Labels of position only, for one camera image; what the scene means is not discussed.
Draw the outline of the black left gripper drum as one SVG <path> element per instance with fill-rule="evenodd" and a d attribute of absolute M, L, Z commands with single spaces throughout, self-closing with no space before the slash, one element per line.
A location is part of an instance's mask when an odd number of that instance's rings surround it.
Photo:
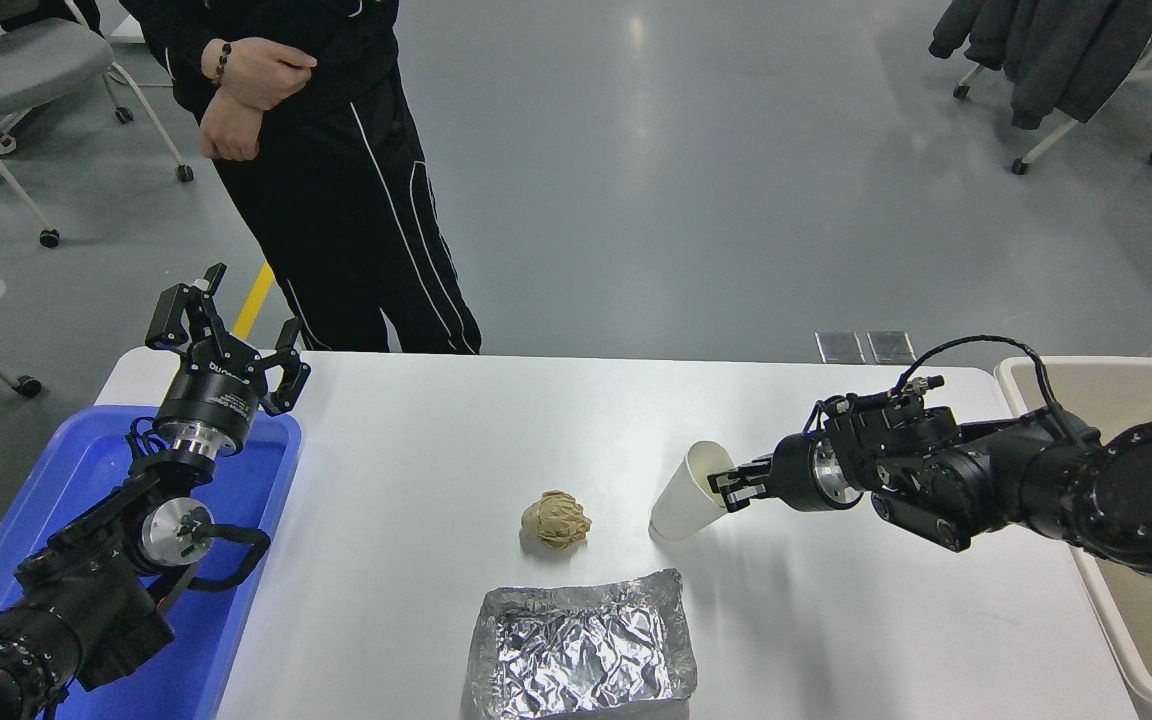
<path fill-rule="evenodd" d="M 180 365 L 154 419 L 165 439 L 183 427 L 204 427 L 223 437 L 223 446 L 244 446 L 250 437 L 260 393 L 250 382 L 247 366 L 256 353 L 228 353 L 219 361 L 180 356 Z"/>

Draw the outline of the person's right hand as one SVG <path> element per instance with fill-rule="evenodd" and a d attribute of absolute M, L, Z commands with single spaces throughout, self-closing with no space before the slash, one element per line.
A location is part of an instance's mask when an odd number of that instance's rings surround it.
<path fill-rule="evenodd" d="M 314 56 L 268 38 L 241 38 L 228 47 L 220 90 L 250 108 L 268 111 L 306 86 L 317 67 Z"/>

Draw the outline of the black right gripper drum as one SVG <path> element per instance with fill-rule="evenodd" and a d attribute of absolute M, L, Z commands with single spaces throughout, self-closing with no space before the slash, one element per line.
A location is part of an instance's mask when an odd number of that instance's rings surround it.
<path fill-rule="evenodd" d="M 794 434 L 776 444 L 771 460 L 771 493 L 797 511 L 826 511 L 827 497 L 814 475 L 814 439 Z"/>

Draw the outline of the person's left hand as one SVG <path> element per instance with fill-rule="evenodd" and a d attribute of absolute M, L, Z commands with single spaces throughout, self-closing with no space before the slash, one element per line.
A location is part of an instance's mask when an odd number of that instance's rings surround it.
<path fill-rule="evenodd" d="M 217 91 L 200 120 L 200 154 L 212 160 L 252 161 L 259 156 L 264 111 Z"/>

